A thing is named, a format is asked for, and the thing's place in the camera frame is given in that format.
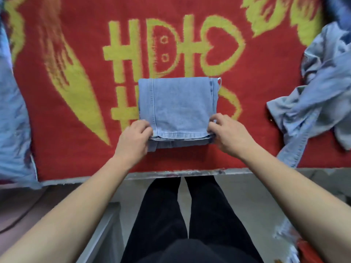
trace person's left arm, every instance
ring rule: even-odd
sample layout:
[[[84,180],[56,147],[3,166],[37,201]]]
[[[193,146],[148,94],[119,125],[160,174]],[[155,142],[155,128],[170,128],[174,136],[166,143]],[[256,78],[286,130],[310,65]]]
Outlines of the person's left arm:
[[[135,121],[121,134],[114,156],[46,214],[0,258],[0,263],[71,263],[88,243],[128,171],[147,153],[152,128]]]

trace floor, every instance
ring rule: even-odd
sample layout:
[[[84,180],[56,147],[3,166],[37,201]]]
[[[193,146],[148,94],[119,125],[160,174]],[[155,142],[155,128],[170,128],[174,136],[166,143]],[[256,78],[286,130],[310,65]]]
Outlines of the floor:
[[[230,205],[240,218],[265,263],[283,262],[290,245],[283,239],[273,238],[275,228],[281,225],[284,214],[273,197],[254,175],[222,175],[216,180]],[[121,226],[126,244],[143,196],[152,180],[126,180],[117,190],[113,201],[121,203]],[[178,202],[187,228],[190,221],[191,197],[182,178]]]

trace red tablecloth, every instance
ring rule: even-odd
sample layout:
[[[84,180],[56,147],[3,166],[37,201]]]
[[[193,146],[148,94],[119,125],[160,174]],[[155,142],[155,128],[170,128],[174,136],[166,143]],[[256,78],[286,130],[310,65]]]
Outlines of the red tablecloth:
[[[301,84],[321,30],[320,0],[7,0],[14,73],[29,111],[39,179],[89,176],[138,117],[145,77],[222,77],[218,112],[282,147],[267,101]],[[132,171],[241,168],[215,146],[149,153]],[[331,132],[299,167],[351,167]]]

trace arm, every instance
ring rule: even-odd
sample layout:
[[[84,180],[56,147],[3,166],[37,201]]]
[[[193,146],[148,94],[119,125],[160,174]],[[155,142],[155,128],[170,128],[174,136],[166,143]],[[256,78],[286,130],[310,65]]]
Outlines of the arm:
[[[351,208],[269,154],[241,123],[222,114],[211,121],[208,128],[219,148],[248,166],[325,262],[350,262]]]
[[[147,153],[151,135],[146,121],[127,127],[114,156],[7,250],[0,263],[74,262],[129,169]]]

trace leg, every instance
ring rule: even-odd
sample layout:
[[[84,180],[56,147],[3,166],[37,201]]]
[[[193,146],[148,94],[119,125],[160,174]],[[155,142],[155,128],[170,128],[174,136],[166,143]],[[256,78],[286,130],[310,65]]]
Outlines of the leg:
[[[186,177],[192,198],[189,238],[239,248],[263,263],[213,176]]]
[[[155,179],[147,189],[121,263],[134,263],[188,238],[178,204],[180,177]]]

